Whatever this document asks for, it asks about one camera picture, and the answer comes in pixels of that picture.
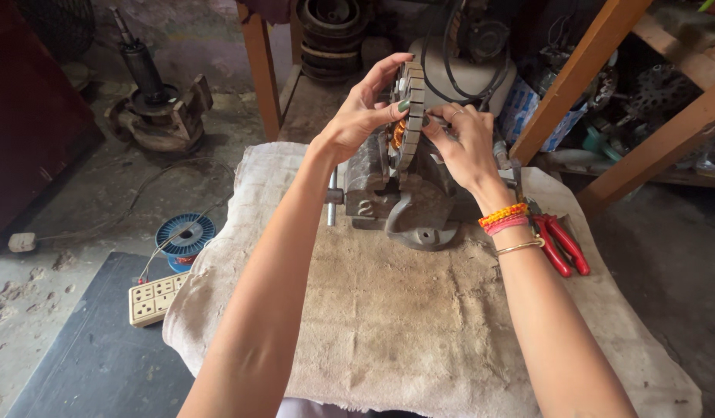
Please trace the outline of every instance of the fingernail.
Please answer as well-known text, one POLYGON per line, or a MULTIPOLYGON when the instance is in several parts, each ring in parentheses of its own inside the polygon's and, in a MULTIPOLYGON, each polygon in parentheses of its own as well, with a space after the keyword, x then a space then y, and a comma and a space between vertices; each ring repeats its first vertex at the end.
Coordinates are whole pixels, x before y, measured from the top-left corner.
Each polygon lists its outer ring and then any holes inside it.
POLYGON ((399 106, 397 107, 397 109, 398 109, 399 111, 405 111, 405 110, 407 110, 408 108, 409 108, 409 99, 401 100, 401 101, 399 102, 399 106))

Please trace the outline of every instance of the copper wire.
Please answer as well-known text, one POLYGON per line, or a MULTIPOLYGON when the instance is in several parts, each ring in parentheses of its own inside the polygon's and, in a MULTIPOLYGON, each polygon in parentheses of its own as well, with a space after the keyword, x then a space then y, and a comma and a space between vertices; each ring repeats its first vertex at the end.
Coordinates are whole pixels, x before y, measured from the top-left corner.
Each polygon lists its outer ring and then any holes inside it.
POLYGON ((401 139, 404 137, 404 130, 407 128, 407 121, 402 119, 394 126, 394 135, 391 138, 391 146, 394 149, 401 147, 401 139))
POLYGON ((179 264, 189 265, 189 264, 192 264, 193 261, 195 261, 195 258, 198 258, 198 254, 191 255, 189 257, 177 257, 174 260, 176 262, 178 262, 179 264))

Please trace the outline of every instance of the bracelet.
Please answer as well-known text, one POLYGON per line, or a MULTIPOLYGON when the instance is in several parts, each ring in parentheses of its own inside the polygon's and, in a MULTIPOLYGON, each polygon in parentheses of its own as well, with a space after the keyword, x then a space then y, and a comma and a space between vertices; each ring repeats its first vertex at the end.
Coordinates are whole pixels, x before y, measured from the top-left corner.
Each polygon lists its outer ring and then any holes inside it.
POLYGON ((525 214, 513 214, 484 227, 484 232, 486 232, 488 236, 494 236, 494 234, 503 229, 510 228, 511 226, 527 225, 528 223, 528 217, 525 216, 525 214))
POLYGON ((542 246, 544 246, 545 244, 546 244, 546 242, 543 240, 543 238, 541 238, 540 236, 536 236, 536 240, 535 240, 535 241, 526 242, 525 244, 515 245, 514 247, 510 247, 510 248, 504 248, 504 249, 499 250, 498 252, 496 252, 496 255, 497 255, 497 257, 499 257, 499 256, 502 255, 502 254, 514 252, 514 251, 520 250, 521 248, 532 247, 533 245, 537 245, 537 246, 539 246, 539 247, 542 247, 542 246))
POLYGON ((489 216, 485 216, 481 219, 479 219, 479 224, 482 225, 483 228, 486 228, 490 224, 493 224, 503 218, 506 218, 508 216, 512 216, 514 214, 527 214, 528 212, 528 205, 525 203, 518 203, 518 204, 513 204, 512 206, 507 206, 503 207, 502 209, 498 210, 497 212, 494 212, 493 214, 490 214, 489 216))

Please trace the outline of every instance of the hand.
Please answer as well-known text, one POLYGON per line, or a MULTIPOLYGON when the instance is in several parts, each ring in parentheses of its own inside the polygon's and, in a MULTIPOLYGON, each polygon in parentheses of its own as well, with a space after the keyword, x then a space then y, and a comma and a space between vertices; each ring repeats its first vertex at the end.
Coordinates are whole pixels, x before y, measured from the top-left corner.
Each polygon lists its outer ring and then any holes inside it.
POLYGON ((376 103, 383 88, 393 82, 402 62, 411 61, 411 53, 394 53, 376 62, 368 74, 351 90, 347 100, 312 143, 332 148, 335 163, 347 161, 376 128, 403 118, 409 101, 376 103))
POLYGON ((438 147, 450 175, 474 195, 482 213, 514 204, 492 155, 491 113, 479 113, 472 105, 446 103, 428 110, 422 125, 422 132, 438 147), (453 124, 451 132, 458 140, 448 138, 443 128, 427 115, 442 117, 453 124))

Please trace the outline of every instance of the power strip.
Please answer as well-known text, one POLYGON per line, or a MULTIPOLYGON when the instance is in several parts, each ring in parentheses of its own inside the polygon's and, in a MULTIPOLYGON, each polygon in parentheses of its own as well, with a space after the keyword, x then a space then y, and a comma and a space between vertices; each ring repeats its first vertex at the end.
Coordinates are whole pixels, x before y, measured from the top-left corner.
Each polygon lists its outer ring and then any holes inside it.
POLYGON ((141 328, 158 322, 167 314, 177 290, 187 279, 189 271, 167 278, 134 286, 128 290, 129 320, 133 327, 141 328))

